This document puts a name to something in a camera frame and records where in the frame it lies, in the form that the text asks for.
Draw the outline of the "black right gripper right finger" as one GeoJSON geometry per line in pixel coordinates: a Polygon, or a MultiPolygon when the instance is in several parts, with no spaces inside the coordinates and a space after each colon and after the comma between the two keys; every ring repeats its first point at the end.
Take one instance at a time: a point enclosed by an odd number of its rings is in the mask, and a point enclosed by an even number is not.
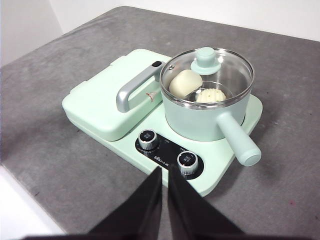
{"type": "Polygon", "coordinates": [[[168,209],[174,236],[243,236],[245,233],[208,203],[171,165],[168,209]]]}

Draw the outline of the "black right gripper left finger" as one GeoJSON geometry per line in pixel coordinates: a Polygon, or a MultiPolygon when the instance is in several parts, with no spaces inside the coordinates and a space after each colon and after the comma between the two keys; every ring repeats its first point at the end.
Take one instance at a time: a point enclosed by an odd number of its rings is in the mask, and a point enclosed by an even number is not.
{"type": "Polygon", "coordinates": [[[162,169],[156,167],[133,194],[89,231],[106,236],[157,236],[162,213],[162,169]]]}

